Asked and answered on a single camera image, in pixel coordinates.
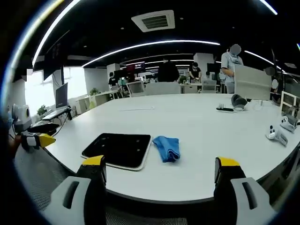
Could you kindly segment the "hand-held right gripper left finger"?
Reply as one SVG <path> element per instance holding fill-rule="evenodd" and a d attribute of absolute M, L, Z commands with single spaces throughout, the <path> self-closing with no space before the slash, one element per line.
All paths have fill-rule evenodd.
<path fill-rule="evenodd" d="M 105 186 L 105 157 L 85 159 L 75 176 L 67 177 L 51 193 L 49 222 L 52 225 L 105 225 Z"/>

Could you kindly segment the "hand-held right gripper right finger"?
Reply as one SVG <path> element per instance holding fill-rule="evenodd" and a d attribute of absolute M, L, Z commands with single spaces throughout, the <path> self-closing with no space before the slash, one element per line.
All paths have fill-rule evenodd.
<path fill-rule="evenodd" d="M 215 160 L 213 198 L 217 225 L 266 225 L 277 214 L 268 193 L 231 158 Z"/>

